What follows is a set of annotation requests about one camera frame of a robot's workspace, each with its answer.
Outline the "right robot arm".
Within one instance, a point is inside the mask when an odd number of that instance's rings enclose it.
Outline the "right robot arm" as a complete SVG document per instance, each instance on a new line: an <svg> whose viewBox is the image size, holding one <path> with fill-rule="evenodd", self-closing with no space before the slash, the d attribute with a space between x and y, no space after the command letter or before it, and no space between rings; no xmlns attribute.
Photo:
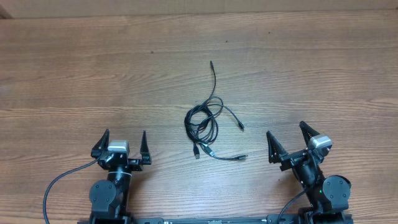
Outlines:
<svg viewBox="0 0 398 224"><path fill-rule="evenodd" d="M351 215L344 214L349 209L348 199L351 182L342 175L325 177L320 164L329 154L332 140L325 134L301 121L299 127L306 148L288 153L270 132L266 132L269 149L269 163L280 164L280 170L291 170L303 190L292 198L275 216L276 223L353 223ZM306 195L309 207L303 207L296 214L286 214L286 210L301 196Z"/></svg>

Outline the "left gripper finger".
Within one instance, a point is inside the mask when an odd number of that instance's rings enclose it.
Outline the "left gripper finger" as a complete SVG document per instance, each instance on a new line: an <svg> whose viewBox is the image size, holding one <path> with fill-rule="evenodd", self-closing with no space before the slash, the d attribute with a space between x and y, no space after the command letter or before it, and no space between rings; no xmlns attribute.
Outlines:
<svg viewBox="0 0 398 224"><path fill-rule="evenodd" d="M147 144L146 131L143 131L142 134L140 154L141 154L142 165L152 164L152 158L150 156L149 147Z"/></svg>
<svg viewBox="0 0 398 224"><path fill-rule="evenodd" d="M100 140L91 149L91 157L99 158L101 154L108 149L109 129L106 129Z"/></svg>

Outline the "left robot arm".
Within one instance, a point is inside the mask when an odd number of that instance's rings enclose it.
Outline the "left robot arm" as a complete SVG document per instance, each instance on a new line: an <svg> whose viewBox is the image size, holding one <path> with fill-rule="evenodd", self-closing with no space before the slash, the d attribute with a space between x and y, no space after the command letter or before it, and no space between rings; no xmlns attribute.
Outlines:
<svg viewBox="0 0 398 224"><path fill-rule="evenodd" d="M91 202L90 223L135 223L127 211L129 189L133 172L140 172L152 164L147 145L146 132L143 132L140 159L129 157L127 140L109 140L109 130L91 150L91 157L108 172L107 178L93 184L89 192Z"/></svg>

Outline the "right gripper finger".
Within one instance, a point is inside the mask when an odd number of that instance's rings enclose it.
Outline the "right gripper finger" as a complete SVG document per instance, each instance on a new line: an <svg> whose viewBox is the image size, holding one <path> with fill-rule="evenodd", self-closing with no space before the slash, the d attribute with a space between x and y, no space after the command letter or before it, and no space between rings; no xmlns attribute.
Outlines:
<svg viewBox="0 0 398 224"><path fill-rule="evenodd" d="M303 134L304 141L306 145L308 145L310 139L314 136L318 136L320 133L311 128L306 122L301 121L299 123L299 127L301 129L301 132Z"/></svg>
<svg viewBox="0 0 398 224"><path fill-rule="evenodd" d="M266 132L266 137L269 149L269 163L282 162L282 158L288 154L287 151L270 131Z"/></svg>

